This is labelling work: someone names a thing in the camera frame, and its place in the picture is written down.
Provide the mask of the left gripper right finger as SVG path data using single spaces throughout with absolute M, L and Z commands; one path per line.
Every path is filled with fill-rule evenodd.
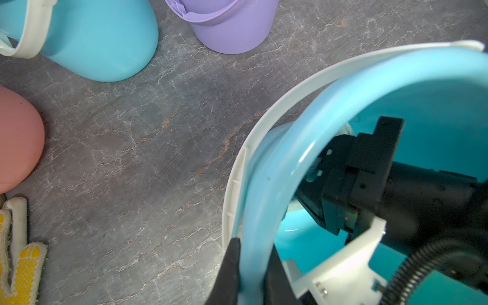
M 299 305 L 294 295 L 277 249 L 273 246 L 264 280 L 265 305 Z

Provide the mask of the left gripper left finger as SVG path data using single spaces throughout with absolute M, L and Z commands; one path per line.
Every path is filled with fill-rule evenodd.
M 240 252 L 240 239 L 232 238 L 227 246 L 216 281 L 205 305 L 238 304 Z

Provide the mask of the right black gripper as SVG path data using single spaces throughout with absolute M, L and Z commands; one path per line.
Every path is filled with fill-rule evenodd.
M 480 227 L 479 181 L 396 162 L 403 128 L 403 119 L 382 116 L 373 133 L 328 143 L 317 176 L 302 180 L 295 194 L 320 227 L 354 238 L 372 214 L 386 221 L 383 243 L 405 255 L 444 230 Z

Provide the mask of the teal bucket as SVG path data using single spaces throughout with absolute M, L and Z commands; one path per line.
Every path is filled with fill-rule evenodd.
M 382 116 L 401 118 L 396 162 L 487 183 L 484 48 L 464 40 L 365 53 L 310 76 L 265 112 L 238 152 L 224 196 L 225 253 L 232 238 L 241 241 L 238 304 L 264 304 L 273 246 L 282 263 L 292 259 L 306 274 L 354 240 L 320 227 L 295 197 L 336 136 L 371 134 Z M 388 285 L 406 255 L 383 238 L 369 268 Z M 452 304 L 456 288 L 464 304 L 487 302 L 487 292 L 435 270 L 406 304 Z
M 149 1 L 1 1 L 1 54 L 41 54 L 89 80 L 125 80 L 158 45 Z

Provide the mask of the purple bucket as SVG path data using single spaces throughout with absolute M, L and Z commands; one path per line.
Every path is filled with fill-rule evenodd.
M 251 51 L 268 37 L 279 1 L 168 0 L 166 3 L 189 23 L 207 48 L 234 55 Z

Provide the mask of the pink plastic bucket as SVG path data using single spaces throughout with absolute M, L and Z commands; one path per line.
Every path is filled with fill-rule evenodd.
M 43 153 L 44 124 L 36 108 L 19 94 L 1 87 L 1 193 L 34 170 Z

